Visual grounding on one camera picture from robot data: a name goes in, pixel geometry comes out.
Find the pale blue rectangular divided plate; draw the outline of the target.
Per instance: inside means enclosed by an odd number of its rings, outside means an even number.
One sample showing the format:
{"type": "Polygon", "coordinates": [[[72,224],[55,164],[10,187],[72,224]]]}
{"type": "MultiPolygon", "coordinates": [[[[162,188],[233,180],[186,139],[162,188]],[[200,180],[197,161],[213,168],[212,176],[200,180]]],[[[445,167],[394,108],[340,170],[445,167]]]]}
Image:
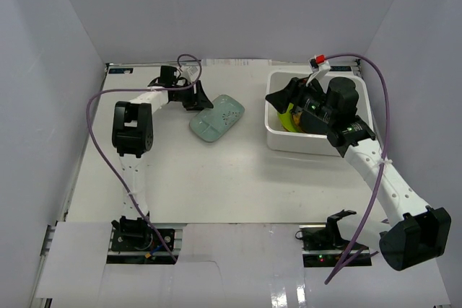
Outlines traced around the pale blue rectangular divided plate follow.
{"type": "Polygon", "coordinates": [[[212,104],[213,108],[202,110],[189,123],[192,132],[207,143],[219,140],[245,112],[241,103],[226,94],[216,97],[212,104]]]}

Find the blue table label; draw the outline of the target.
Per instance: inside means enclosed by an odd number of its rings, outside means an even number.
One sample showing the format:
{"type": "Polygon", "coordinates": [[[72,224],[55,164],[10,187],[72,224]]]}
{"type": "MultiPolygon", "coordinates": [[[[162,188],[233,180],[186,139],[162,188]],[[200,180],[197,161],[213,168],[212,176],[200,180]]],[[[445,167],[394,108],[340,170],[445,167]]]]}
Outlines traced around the blue table label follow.
{"type": "Polygon", "coordinates": [[[108,74],[132,74],[134,71],[133,68],[110,68],[108,69],[108,74]]]}
{"type": "Polygon", "coordinates": [[[331,71],[349,72],[349,71],[352,71],[352,67],[351,66],[332,66],[331,71]]]}

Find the white paper sheet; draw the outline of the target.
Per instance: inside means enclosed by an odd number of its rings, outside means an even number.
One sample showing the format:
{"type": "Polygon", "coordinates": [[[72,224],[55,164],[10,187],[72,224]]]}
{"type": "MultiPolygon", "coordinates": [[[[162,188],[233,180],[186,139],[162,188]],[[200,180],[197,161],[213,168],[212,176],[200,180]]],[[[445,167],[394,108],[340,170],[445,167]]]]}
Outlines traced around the white paper sheet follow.
{"type": "Polygon", "coordinates": [[[271,66],[272,60],[254,58],[205,58],[202,66],[271,66]]]}

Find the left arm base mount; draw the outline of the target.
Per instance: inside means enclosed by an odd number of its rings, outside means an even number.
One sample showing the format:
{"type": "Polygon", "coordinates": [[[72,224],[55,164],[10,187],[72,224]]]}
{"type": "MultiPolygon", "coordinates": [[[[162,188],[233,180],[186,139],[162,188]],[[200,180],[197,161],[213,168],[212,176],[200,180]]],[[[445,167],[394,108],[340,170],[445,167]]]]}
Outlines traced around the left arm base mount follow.
{"type": "Polygon", "coordinates": [[[125,216],[111,221],[111,226],[107,264],[175,265],[178,260],[177,229],[161,226],[157,234],[143,218],[125,216]]]}

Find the lime green round plate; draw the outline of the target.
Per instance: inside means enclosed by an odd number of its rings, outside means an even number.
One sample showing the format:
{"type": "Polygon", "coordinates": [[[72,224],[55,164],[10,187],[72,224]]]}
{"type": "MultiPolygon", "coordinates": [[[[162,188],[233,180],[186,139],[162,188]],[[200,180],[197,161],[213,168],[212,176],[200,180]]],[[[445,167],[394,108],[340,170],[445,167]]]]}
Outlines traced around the lime green round plate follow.
{"type": "Polygon", "coordinates": [[[277,113],[278,119],[281,122],[283,129],[287,132],[291,133],[299,133],[300,129],[295,124],[292,115],[292,108],[294,105],[292,103],[289,104],[285,113],[277,113]]]}

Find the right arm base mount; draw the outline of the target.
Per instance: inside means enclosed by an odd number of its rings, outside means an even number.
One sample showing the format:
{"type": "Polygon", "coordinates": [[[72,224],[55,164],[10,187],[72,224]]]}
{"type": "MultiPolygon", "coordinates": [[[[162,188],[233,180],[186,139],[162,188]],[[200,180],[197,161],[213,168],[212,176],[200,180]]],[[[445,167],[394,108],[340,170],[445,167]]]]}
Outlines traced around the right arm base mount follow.
{"type": "Polygon", "coordinates": [[[335,243],[323,224],[300,227],[295,239],[302,243],[304,268],[334,268],[349,244],[344,240],[335,243]]]}

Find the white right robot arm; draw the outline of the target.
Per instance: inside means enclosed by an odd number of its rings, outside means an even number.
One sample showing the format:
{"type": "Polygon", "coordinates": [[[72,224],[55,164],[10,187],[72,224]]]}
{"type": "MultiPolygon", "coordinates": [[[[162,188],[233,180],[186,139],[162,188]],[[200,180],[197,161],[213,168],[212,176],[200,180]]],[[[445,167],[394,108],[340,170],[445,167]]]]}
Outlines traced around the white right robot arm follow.
{"type": "Polygon", "coordinates": [[[375,133],[357,114],[359,94],[351,79],[335,77],[323,89],[317,80],[294,77],[265,100],[278,113],[301,111],[324,123],[328,142],[355,168],[385,211],[386,224],[371,223],[350,210],[329,216],[322,235],[332,248],[360,243],[378,250],[397,271],[443,255],[449,213],[420,198],[385,159],[375,133]]]}

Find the yellow patterned plate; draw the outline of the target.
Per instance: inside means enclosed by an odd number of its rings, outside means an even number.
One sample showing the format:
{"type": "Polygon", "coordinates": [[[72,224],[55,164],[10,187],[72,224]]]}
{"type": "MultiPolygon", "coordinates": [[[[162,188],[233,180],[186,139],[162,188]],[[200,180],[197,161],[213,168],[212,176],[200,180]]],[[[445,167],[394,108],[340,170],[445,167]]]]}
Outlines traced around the yellow patterned plate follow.
{"type": "Polygon", "coordinates": [[[302,117],[303,111],[302,110],[291,110],[291,116],[292,116],[292,125],[296,129],[298,133],[304,133],[304,129],[302,127],[302,122],[301,122],[301,117],[302,117]]]}

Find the white plastic bin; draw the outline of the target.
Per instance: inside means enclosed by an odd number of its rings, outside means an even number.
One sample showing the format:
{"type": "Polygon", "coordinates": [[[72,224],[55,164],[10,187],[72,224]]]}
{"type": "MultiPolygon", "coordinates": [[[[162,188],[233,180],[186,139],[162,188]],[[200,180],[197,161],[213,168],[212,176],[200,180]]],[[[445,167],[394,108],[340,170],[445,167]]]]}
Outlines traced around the white plastic bin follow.
{"type": "MultiPolygon", "coordinates": [[[[299,71],[295,69],[274,70],[268,76],[266,92],[268,94],[277,92],[283,89],[291,78],[303,78],[308,75],[309,72],[303,69],[299,71]]],[[[323,90],[327,90],[328,83],[331,79],[340,76],[351,79],[355,83],[356,90],[359,94],[357,114],[370,128],[374,128],[367,87],[363,79],[352,73],[329,72],[320,80],[323,90]]],[[[325,135],[286,131],[278,117],[277,111],[268,102],[265,103],[264,124],[266,127],[267,144],[270,149],[332,157],[337,157],[339,155],[338,151],[330,145],[325,135]]]]}

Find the left blue table label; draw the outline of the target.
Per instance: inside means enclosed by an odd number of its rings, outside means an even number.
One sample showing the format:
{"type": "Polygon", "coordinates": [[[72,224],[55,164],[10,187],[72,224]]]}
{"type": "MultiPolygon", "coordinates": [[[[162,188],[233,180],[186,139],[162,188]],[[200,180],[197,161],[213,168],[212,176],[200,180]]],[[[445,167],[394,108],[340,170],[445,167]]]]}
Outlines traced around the left blue table label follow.
{"type": "Polygon", "coordinates": [[[133,68],[110,68],[108,69],[108,74],[132,74],[134,71],[133,68]]]}

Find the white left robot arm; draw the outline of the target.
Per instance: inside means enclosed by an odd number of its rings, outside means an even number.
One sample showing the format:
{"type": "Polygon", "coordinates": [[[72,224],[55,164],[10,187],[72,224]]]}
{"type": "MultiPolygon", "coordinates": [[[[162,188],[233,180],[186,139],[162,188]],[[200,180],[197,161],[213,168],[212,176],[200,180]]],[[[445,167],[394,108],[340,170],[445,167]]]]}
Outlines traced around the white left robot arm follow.
{"type": "Polygon", "coordinates": [[[146,92],[115,104],[112,144],[119,155],[124,186],[129,189],[123,198],[123,217],[136,220],[149,215],[144,155],[154,144],[153,115],[170,102],[179,102],[187,111],[214,107],[199,81],[201,72],[200,66],[162,66],[146,92]]]}

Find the right blue table label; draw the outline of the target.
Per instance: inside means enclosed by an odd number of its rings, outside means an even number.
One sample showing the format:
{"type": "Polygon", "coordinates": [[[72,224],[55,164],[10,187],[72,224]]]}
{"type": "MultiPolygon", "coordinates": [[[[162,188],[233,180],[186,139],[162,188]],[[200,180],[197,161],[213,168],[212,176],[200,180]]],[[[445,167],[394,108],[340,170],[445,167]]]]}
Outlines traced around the right blue table label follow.
{"type": "Polygon", "coordinates": [[[349,72],[349,71],[352,71],[352,67],[351,66],[332,66],[331,71],[349,72]]]}

